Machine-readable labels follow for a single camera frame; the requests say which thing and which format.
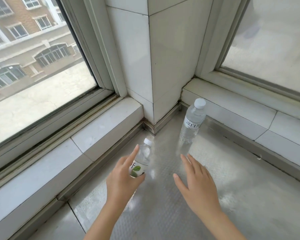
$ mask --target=forearm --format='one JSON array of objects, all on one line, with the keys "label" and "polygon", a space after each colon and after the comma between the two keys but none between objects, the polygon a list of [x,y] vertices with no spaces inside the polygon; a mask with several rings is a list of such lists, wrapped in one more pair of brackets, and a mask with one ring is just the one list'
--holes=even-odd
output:
[{"label": "forearm", "polygon": [[223,212],[202,222],[217,240],[246,240],[244,235]]},{"label": "forearm", "polygon": [[109,240],[121,213],[109,203],[105,203],[83,240]]}]

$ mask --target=plastic bottle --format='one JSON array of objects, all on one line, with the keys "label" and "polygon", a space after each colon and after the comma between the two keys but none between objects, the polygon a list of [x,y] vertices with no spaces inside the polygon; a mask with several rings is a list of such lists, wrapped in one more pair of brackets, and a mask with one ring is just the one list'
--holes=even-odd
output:
[{"label": "plastic bottle", "polygon": [[183,125],[180,132],[180,140],[184,143],[192,143],[197,135],[200,125],[206,117],[204,106],[206,101],[203,98],[197,98],[194,101],[184,117]]},{"label": "plastic bottle", "polygon": [[133,163],[129,167],[129,174],[132,177],[138,177],[144,174],[147,166],[150,163],[152,141],[145,138],[144,144],[139,146],[138,154]]}]

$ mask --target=textured metal surface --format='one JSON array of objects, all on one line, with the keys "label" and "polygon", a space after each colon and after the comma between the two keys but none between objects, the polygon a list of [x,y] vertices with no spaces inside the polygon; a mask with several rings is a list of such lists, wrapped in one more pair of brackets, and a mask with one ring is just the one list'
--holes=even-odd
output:
[{"label": "textured metal surface", "polygon": [[[87,231],[106,201],[105,180],[116,161],[145,137],[154,141],[145,182],[116,223],[111,239],[213,239],[188,208],[172,174],[185,181],[178,137],[184,113],[177,114],[155,137],[137,134],[69,201]],[[221,206],[248,239],[300,239],[300,182],[258,160],[203,125],[190,153],[206,165],[216,182]]]}]

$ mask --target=white tile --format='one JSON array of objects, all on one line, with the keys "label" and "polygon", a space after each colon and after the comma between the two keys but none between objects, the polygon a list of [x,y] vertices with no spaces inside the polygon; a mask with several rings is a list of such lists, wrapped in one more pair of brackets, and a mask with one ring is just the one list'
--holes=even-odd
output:
[{"label": "white tile", "polygon": [[183,1],[185,0],[148,0],[149,15],[160,12]]},{"label": "white tile", "polygon": [[140,107],[140,103],[133,98],[124,98],[71,138],[80,150],[85,152]]},{"label": "white tile", "polygon": [[[11,205],[15,205],[15,199],[18,199],[20,202],[20,198],[23,198],[23,195],[29,195],[28,191],[31,190],[34,191],[34,193],[0,221],[0,240],[6,240],[11,237],[23,224],[38,213],[42,207],[92,164],[92,160],[82,154],[62,170],[63,166],[61,167],[62,163],[60,163],[60,161],[67,162],[66,164],[68,164],[76,154],[77,152],[73,150],[64,150],[59,156],[55,155],[55,157],[52,157],[53,161],[46,161],[46,165],[40,164],[40,167],[31,173],[31,177],[25,175],[26,178],[21,182],[21,180],[18,179],[18,175],[15,177],[18,180],[17,182],[14,181],[15,178],[10,181],[14,182],[13,185],[8,182],[9,194],[0,196],[0,207],[9,208],[11,210]],[[57,171],[59,173],[49,180],[51,174],[56,174]],[[33,186],[33,184],[38,186],[38,183],[43,181],[45,184],[41,188]]]},{"label": "white tile", "polygon": [[148,0],[105,0],[106,5],[148,15]]},{"label": "white tile", "polygon": [[187,0],[149,17],[154,102],[193,77],[211,3]]},{"label": "white tile", "polygon": [[108,7],[127,88],[153,102],[149,17]]},{"label": "white tile", "polygon": [[126,117],[119,125],[113,128],[109,133],[102,137],[98,143],[91,146],[84,154],[92,161],[102,156],[112,145],[119,141],[127,134],[135,125],[137,125],[144,117],[142,105]]},{"label": "white tile", "polygon": [[73,141],[68,139],[0,187],[0,221],[81,154]]},{"label": "white tile", "polygon": [[85,232],[68,204],[57,211],[28,240],[82,240]]},{"label": "white tile", "polygon": [[[193,104],[197,98],[200,98],[200,96],[189,92],[188,90],[182,90],[181,100],[186,104]],[[250,138],[251,140],[256,140],[267,130],[266,128],[257,125],[254,122],[251,122],[235,113],[232,113],[231,111],[222,108],[207,99],[205,99],[205,101],[205,109],[208,116]]]},{"label": "white tile", "polygon": [[300,166],[300,145],[269,130],[256,142]]},{"label": "white tile", "polygon": [[300,120],[278,112],[271,124],[270,130],[300,145]]},{"label": "white tile", "polygon": [[153,104],[154,123],[156,124],[178,102],[184,84],[177,83]]},{"label": "white tile", "polygon": [[276,114],[274,109],[202,79],[193,79],[184,88],[267,129]]},{"label": "white tile", "polygon": [[154,124],[154,112],[153,112],[153,103],[149,102],[145,98],[141,97],[139,94],[128,88],[128,94],[143,105],[144,117],[151,123]]}]

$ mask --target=bottle cap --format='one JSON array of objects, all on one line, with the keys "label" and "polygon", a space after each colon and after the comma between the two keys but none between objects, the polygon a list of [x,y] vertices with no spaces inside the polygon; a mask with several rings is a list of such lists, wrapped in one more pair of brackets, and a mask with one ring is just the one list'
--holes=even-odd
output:
[{"label": "bottle cap", "polygon": [[197,98],[197,99],[194,101],[194,106],[195,106],[197,109],[203,109],[205,105],[206,105],[206,101],[205,101],[203,98]]},{"label": "bottle cap", "polygon": [[150,141],[149,139],[145,138],[145,140],[143,141],[145,144],[147,144],[148,146],[152,146],[152,141]]}]

